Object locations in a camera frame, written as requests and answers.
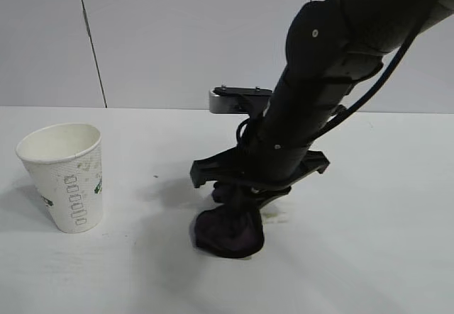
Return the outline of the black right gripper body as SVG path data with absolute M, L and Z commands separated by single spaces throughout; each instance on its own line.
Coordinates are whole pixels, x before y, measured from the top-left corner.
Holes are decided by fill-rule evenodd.
M 235 147 L 192 163 L 189 175 L 195 188 L 215 181 L 254 189 L 285 189 L 314 172 L 324 173 L 330 164 L 322 152 L 306 146 L 265 147 L 240 130 L 236 140 Z

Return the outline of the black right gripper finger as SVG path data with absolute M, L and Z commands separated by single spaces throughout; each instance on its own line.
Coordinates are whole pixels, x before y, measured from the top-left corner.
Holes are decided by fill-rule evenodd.
M 254 198 L 258 205 L 262 219 L 277 219 L 282 213 L 276 202 L 290 193 L 292 188 L 289 186 L 282 190 L 259 190 L 255 191 Z
M 215 203 L 229 203 L 235 196 L 236 185 L 217 181 L 214 183 L 214 190 L 211 197 Z

